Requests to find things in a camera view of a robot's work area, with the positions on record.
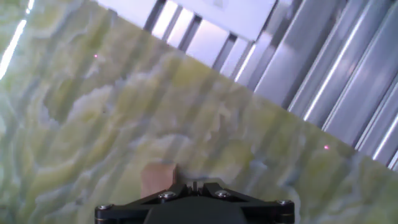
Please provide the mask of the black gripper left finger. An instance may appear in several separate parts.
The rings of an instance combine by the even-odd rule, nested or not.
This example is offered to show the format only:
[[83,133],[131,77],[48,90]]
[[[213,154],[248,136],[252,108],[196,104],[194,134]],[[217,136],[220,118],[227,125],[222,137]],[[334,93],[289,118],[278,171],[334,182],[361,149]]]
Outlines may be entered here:
[[193,188],[187,184],[173,184],[168,189],[125,205],[115,205],[113,203],[98,205],[95,208],[95,224],[122,223],[122,221],[127,220],[144,221],[150,209],[156,205],[192,196],[192,193]]

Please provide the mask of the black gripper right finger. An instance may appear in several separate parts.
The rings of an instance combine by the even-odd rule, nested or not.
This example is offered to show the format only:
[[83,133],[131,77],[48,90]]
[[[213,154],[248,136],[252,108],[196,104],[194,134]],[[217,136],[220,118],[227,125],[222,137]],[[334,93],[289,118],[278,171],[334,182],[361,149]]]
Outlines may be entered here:
[[291,200],[263,201],[237,191],[223,188],[216,182],[195,182],[198,196],[222,200],[237,206],[248,220],[264,219],[267,223],[295,223],[295,204]]

